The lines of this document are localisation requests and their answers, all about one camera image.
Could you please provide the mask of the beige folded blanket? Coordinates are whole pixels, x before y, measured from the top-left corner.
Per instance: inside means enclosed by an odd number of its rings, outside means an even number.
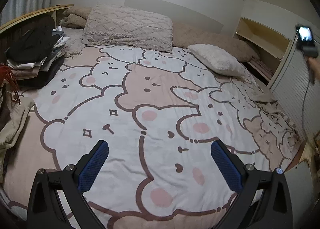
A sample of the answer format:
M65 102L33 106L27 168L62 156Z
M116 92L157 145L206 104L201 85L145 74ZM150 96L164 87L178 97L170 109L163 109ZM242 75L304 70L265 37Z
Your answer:
M35 105L32 98L20 97L20 102L13 102L10 93L7 92L7 98L4 102L5 113L9 113L8 120L1 122L1 183L4 177L4 160L6 152L12 148L26 124L27 116L31 108Z

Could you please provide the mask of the red tasselled cloth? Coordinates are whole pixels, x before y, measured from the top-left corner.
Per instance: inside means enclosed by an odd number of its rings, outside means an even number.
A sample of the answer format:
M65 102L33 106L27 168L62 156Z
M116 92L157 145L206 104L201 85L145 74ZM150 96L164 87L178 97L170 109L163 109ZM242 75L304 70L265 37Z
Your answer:
M3 63L0 66L0 74L1 74L1 84L5 83L10 86L10 98L13 102L20 104L20 96L18 94L20 88L18 87L18 83L16 77L11 71L11 68Z

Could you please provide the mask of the long beige bolster cushion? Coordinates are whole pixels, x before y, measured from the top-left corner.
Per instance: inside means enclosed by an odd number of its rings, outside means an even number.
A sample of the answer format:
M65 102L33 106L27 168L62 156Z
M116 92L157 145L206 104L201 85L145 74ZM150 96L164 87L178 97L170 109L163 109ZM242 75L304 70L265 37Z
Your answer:
M191 25L173 23L173 46L188 48L190 45L204 44L217 46L239 62L260 59L260 55L249 43L226 35L204 31Z

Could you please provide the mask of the beige garment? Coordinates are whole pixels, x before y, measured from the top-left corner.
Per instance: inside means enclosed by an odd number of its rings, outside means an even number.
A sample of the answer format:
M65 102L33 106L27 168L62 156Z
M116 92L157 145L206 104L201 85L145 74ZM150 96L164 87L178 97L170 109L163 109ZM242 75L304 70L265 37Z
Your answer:
M246 75L242 77L232 77L232 82L244 94L244 96L257 106L274 123L284 125L285 128L296 130L296 125L284 112L278 100L274 97L270 89L245 70Z

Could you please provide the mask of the wooden side shelf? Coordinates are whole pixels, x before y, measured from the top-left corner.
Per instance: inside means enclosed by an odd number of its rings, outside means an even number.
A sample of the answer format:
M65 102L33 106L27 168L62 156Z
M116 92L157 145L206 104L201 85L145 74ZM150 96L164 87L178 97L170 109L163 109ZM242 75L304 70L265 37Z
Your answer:
M1 25L1 30L0 33L2 34L3 32L7 31L8 29L10 29L11 27L14 27L15 25L18 25L26 20L32 19L34 17L43 15L43 14L48 14L49 16L51 16L54 21L56 22L56 15L57 15L57 11L61 11L61 10L66 10L68 8L73 7L73 4L67 4L67 5L55 5L53 7L48 7L48 8L43 8L34 12L30 12L27 14L24 14L20 17L17 17L7 23L5 23L4 25Z

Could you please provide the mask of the bear print bed sheet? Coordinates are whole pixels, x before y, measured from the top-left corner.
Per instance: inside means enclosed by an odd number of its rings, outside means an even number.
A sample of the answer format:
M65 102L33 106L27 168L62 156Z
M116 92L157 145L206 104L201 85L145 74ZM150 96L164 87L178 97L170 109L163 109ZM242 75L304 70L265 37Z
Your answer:
M236 197L211 157L215 139L266 171L286 169L299 149L295 130L186 48L87 47L21 94L35 105L1 185L21 219L36 171L76 163L99 140L110 153L84 196L106 228L215 226Z

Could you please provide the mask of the small white fluffy pillow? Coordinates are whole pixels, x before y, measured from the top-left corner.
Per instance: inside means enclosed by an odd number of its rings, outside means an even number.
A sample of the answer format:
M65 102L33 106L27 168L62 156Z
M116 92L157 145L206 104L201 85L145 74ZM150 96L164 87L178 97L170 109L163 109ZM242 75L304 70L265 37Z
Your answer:
M224 49L206 44L189 45L188 49L213 72L223 76L240 78L248 76L246 68Z

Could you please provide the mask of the large quilted beige pillow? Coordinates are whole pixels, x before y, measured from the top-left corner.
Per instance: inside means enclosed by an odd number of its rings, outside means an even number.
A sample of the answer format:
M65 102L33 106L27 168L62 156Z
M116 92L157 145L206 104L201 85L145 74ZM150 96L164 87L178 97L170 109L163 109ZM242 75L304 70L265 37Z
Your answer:
M82 43L126 45L172 52L173 23L171 18L131 7L96 5L89 13Z

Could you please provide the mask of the pile of dark clothes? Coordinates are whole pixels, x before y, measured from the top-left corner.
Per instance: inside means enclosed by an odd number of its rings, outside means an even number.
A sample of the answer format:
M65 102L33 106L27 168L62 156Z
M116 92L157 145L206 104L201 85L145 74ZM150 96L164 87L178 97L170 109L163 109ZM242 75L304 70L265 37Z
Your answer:
M62 66L67 40L51 16L36 16L1 34L1 63L10 68L20 87L40 89Z

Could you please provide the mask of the white louvered cabinet door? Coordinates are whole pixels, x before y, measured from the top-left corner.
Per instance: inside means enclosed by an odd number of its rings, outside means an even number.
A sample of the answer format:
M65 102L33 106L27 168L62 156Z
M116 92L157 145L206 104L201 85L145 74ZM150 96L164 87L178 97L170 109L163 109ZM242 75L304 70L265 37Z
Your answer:
M300 138L319 133L319 82L309 84L308 67L302 53L292 45L271 91Z

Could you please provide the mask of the crumpled beige pillows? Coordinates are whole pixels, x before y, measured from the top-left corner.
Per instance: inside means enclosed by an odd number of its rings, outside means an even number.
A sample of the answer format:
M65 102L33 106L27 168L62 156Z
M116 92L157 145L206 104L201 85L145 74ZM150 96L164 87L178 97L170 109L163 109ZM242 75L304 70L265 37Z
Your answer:
M84 29L92 7L70 7L62 13L60 25L66 28Z

